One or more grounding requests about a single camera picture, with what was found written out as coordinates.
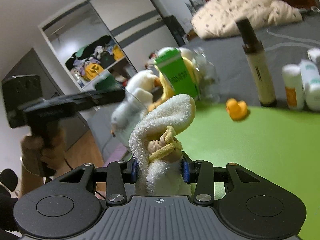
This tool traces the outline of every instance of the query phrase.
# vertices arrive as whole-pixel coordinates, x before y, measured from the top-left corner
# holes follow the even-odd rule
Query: hand
[[[52,148],[43,148],[44,141],[41,137],[25,136],[21,141],[22,163],[24,167],[32,174],[39,175],[37,157],[47,163],[48,168],[58,170],[64,162],[64,153],[66,150],[65,133],[62,128],[56,137],[51,141]]]

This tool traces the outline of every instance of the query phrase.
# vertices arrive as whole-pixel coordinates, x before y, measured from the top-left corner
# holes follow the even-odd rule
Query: green tablecloth
[[[297,195],[307,207],[299,236],[320,236],[320,114],[249,107],[234,122],[225,105],[197,106],[190,127],[177,136],[193,160],[225,167],[235,162]]]

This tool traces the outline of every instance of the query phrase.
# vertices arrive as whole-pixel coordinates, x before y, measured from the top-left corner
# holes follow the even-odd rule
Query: yellow rubber duck
[[[231,98],[227,101],[226,106],[227,112],[234,121],[242,120],[247,116],[248,106],[244,101],[237,102],[237,100]]]

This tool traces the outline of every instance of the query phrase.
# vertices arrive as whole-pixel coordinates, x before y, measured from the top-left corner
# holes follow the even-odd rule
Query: brown bottle cap
[[[244,44],[256,44],[259,42],[247,17],[237,20],[236,24]]]

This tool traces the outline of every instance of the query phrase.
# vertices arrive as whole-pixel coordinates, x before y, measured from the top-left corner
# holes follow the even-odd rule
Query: yellow rope
[[[163,157],[169,155],[174,150],[182,150],[182,144],[179,141],[176,141],[174,136],[176,135],[176,132],[172,126],[167,126],[168,133],[166,137],[164,138],[165,143],[167,143],[166,146],[162,147],[161,149],[157,150],[153,154],[149,156],[149,163],[154,162],[155,160],[160,160]]]

